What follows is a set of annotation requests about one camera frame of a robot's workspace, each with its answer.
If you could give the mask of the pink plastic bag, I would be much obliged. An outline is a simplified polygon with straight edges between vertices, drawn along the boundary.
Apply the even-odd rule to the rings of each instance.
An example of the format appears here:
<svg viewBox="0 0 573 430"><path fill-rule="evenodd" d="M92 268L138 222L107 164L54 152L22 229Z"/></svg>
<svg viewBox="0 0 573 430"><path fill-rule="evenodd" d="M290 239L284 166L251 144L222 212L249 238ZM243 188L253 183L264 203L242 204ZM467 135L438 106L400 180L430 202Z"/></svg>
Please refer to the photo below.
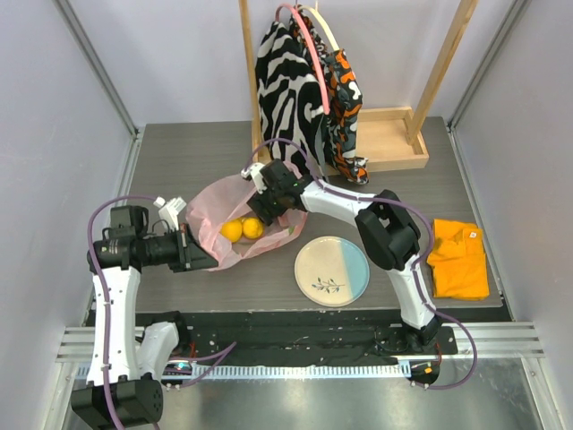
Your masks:
<svg viewBox="0 0 573 430"><path fill-rule="evenodd" d="M208 185L188 203L185 219L201 247L218 262L214 271L278 249L301 235L305 212L288 210L266 227L247 205L255 194L254 184L235 174ZM245 236L245 224L261 225L261 234Z"/></svg>

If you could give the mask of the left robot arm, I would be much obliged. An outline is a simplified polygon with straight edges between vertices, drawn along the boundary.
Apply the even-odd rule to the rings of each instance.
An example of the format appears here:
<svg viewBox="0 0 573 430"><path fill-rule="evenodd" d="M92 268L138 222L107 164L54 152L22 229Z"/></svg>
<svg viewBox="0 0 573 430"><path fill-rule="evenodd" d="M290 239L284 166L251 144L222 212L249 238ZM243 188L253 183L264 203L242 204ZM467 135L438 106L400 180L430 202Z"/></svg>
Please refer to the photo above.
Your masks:
<svg viewBox="0 0 573 430"><path fill-rule="evenodd" d="M178 219L185 201L154 202L165 232L149 230L147 208L114 207L99 240L89 241L88 263L96 300L95 338L86 387L71 396L73 412L92 429L156 425L164 402L161 378L170 357L181 357L191 333L178 311L160 314L137 335L136 299L143 269L173 273L217 267L218 262Z"/></svg>

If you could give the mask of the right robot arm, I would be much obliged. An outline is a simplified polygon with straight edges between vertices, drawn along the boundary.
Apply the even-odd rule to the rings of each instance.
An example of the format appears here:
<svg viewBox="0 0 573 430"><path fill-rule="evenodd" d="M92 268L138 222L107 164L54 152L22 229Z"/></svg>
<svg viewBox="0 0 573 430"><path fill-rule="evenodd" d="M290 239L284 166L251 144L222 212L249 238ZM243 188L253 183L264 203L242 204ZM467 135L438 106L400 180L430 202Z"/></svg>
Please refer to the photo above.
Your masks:
<svg viewBox="0 0 573 430"><path fill-rule="evenodd" d="M265 225L289 210L319 213L355 228L369 259L388 273L406 327L409 350L423 354L437 341L441 318L420 269L421 232L404 203L390 190L354 193L309 175L298 177L278 159L252 163L241 171L254 184L248 206Z"/></svg>

